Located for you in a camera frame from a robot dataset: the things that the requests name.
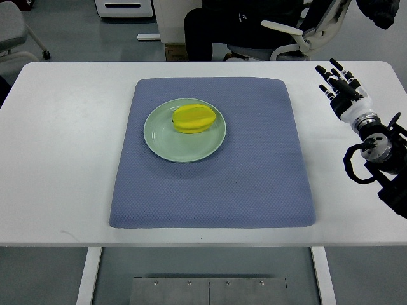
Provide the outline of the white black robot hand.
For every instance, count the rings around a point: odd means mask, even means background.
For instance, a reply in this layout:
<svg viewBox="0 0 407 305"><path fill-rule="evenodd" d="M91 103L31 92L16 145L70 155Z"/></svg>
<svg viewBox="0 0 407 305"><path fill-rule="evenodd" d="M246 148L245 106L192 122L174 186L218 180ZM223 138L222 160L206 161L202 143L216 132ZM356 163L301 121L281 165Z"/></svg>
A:
<svg viewBox="0 0 407 305"><path fill-rule="evenodd" d="M329 62L333 66L331 70L320 65L315 70L326 82L325 85L319 85L319 88L328 98L335 116L349 124L356 133L369 125L379 125L380 118L373 110L372 99L365 87L335 59L332 58Z"/></svg>

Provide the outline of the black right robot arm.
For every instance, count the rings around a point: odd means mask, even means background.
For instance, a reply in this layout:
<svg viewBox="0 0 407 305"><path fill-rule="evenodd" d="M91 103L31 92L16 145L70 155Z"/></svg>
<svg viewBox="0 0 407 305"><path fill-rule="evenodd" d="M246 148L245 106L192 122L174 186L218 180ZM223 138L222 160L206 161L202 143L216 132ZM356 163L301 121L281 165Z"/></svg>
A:
<svg viewBox="0 0 407 305"><path fill-rule="evenodd" d="M365 114L352 127L362 140L347 149L343 158L349 178L358 184L377 181L382 189L378 197L396 214L406 217L406 129L397 121L397 113L385 126L375 114ZM371 177L362 179L354 173L352 157L356 151L366 160Z"/></svg>

